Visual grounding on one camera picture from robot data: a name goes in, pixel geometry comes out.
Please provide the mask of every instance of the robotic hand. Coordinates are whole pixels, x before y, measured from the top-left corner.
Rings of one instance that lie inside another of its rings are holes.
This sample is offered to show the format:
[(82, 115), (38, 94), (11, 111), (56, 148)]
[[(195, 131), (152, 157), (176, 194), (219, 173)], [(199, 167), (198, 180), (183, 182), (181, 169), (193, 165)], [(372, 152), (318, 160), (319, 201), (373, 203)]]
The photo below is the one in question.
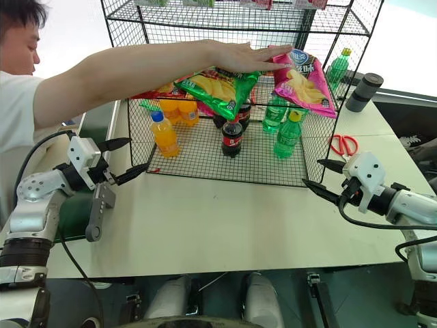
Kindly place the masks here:
[[(337, 195), (322, 184), (303, 180), (316, 195), (334, 203), (350, 223), (377, 229), (401, 230), (406, 243), (396, 246), (396, 254), (408, 263), (414, 280), (414, 296), (419, 311), (419, 328), (437, 327), (437, 199), (412, 192), (401, 184), (384, 186), (385, 171), (370, 152), (355, 154), (346, 164), (330, 159), (318, 163), (344, 174), (343, 192)], [(357, 221), (344, 212), (346, 204), (385, 215), (391, 225)], [(406, 248), (408, 259), (400, 249)]]
[(46, 326), (50, 293), (45, 289), (46, 267), (53, 246), (62, 203), (81, 189), (99, 184), (122, 185), (136, 178), (147, 165), (132, 167), (121, 176), (109, 171), (102, 153), (126, 145), (129, 138), (104, 141), (73, 136), (68, 157), (52, 171), (32, 174), (17, 188), (18, 202), (10, 215), (0, 254), (0, 327), (2, 322), (18, 327)]

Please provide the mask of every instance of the table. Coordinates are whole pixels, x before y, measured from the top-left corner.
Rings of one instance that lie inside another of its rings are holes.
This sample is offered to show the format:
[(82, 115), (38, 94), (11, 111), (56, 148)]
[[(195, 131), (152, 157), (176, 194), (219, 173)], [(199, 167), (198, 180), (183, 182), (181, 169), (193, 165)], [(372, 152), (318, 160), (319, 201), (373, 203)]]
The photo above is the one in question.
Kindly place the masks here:
[[(418, 193), (434, 194), (372, 102), (362, 113), (344, 109), (336, 132), (356, 137), (361, 151), (372, 151), (390, 167), (387, 185), (396, 181)], [(122, 104), (115, 137), (127, 135), (127, 110)], [(64, 159), (59, 156), (65, 156), (67, 141), (62, 142), (40, 169)], [(125, 147), (111, 155), (111, 170), (120, 174), (127, 167)], [(324, 184), (340, 192), (343, 180), (326, 171)], [(116, 205), (104, 216), (102, 238), (97, 243), (68, 243), (89, 277), (394, 262), (399, 260), (394, 247), (404, 241), (399, 231), (349, 224), (332, 204), (303, 188), (142, 174), (113, 190)], [(363, 215), (355, 208), (346, 212), (355, 219), (386, 223), (384, 217)], [(61, 245), (54, 246), (48, 277), (80, 276)]]

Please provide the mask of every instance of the metal wire rack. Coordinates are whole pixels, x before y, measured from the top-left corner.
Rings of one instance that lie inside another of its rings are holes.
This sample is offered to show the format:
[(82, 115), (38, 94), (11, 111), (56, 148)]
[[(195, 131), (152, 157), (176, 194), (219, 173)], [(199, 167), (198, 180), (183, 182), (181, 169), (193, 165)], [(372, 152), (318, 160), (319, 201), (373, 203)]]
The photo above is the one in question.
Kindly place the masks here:
[[(236, 0), (216, 0), (213, 8), (184, 7), (169, 0), (165, 7), (135, 5), (133, 0), (101, 0), (113, 46), (168, 43), (205, 38), (221, 42), (250, 42), (255, 49), (271, 44), (293, 44), (316, 56), (325, 72), (343, 48), (352, 49), (348, 73), (333, 90), (338, 111), (373, 33), (383, 0), (330, 0), (325, 10), (294, 8), (293, 0), (273, 1), (271, 10), (240, 7)], [(221, 132), (209, 117), (189, 128), (175, 126), (181, 153), (163, 158), (156, 149), (148, 112), (128, 101), (133, 165), (149, 163), (149, 173), (218, 180), (303, 187), (302, 178), (322, 181), (318, 159), (328, 156), (336, 120), (310, 113), (302, 137), (290, 159), (273, 154), (275, 135), (262, 132), (261, 121), (274, 88), (273, 78), (262, 76), (251, 94), (251, 122), (242, 151), (234, 159), (221, 152)]]

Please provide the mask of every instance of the yellow bottle cap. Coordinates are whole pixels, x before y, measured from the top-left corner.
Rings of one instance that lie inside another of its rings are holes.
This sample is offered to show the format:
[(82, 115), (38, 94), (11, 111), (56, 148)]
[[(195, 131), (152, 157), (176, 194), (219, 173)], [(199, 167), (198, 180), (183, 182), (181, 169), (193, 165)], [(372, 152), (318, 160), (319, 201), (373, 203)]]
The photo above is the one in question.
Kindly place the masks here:
[(344, 48), (343, 51), (341, 52), (343, 56), (349, 56), (351, 53), (352, 50), (350, 50), (349, 48)]
[(299, 111), (292, 111), (288, 115), (288, 119), (293, 122), (299, 122), (302, 119), (302, 113)]

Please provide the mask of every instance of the orange soda bottle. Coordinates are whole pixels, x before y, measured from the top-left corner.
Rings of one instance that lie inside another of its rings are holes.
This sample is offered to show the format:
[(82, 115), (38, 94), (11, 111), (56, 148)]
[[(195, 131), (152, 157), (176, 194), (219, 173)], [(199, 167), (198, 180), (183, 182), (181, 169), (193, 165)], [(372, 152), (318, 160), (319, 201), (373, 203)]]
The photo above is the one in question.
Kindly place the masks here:
[(179, 113), (179, 100), (161, 99), (159, 100), (164, 116), (169, 119), (170, 123), (175, 125), (181, 120)]
[(178, 137), (170, 121), (164, 118), (162, 111), (150, 113), (154, 123), (150, 130), (155, 136), (155, 142), (164, 157), (177, 156), (179, 154)]
[(197, 110), (197, 102), (194, 101), (193, 96), (186, 95), (190, 100), (179, 100), (179, 112), (182, 121), (188, 126), (194, 126), (199, 121), (199, 111)]

